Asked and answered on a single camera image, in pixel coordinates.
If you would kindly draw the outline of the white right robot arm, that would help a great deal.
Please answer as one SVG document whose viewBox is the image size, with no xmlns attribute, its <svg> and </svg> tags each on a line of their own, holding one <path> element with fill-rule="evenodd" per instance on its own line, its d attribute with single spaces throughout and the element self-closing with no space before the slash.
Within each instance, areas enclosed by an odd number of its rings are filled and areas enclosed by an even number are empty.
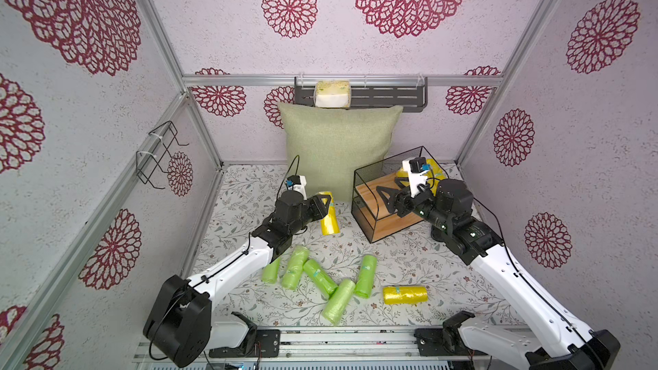
<svg viewBox="0 0 658 370">
<path fill-rule="evenodd" d="M 441 326 L 444 349 L 480 351 L 517 369 L 610 369 L 620 342 L 608 330 L 594 331 L 571 314 L 512 256 L 503 239 L 473 216 L 475 198 L 456 179 L 413 188 L 398 183 L 380 187 L 387 211 L 416 214 L 431 224 L 431 236 L 504 296 L 531 330 L 522 337 L 461 311 Z"/>
</svg>

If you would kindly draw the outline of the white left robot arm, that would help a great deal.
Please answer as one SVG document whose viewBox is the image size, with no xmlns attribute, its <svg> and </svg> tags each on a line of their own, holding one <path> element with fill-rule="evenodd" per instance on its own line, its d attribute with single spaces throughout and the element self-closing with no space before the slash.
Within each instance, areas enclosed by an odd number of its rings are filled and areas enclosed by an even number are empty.
<svg viewBox="0 0 658 370">
<path fill-rule="evenodd" d="M 214 318 L 214 308 L 239 284 L 277 260 L 293 237 L 324 219 L 330 195 L 285 191 L 274 211 L 238 250 L 187 279 L 164 282 L 147 318 L 143 335 L 164 359 L 185 368 L 207 351 L 230 350 L 246 356 L 255 350 L 257 325 L 240 313 Z"/>
</svg>

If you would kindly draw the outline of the yellow roll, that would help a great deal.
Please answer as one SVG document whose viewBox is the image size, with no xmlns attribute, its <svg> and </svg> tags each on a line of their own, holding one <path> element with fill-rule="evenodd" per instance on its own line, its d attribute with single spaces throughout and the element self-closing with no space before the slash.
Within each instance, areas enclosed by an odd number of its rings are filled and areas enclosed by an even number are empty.
<svg viewBox="0 0 658 370">
<path fill-rule="evenodd" d="M 439 182 L 448 178 L 446 171 L 434 160 L 427 159 L 427 164 L 430 166 L 428 173 L 428 182 L 434 194 L 436 194 Z"/>
<path fill-rule="evenodd" d="M 423 286 L 388 286 L 382 290 L 386 305 L 418 304 L 428 301 L 428 290 Z"/>
<path fill-rule="evenodd" d="M 327 216 L 321 221 L 321 232 L 323 236 L 337 235 L 340 232 L 336 215 L 335 200 L 330 191 L 321 191 L 323 202 L 327 205 Z"/>
</svg>

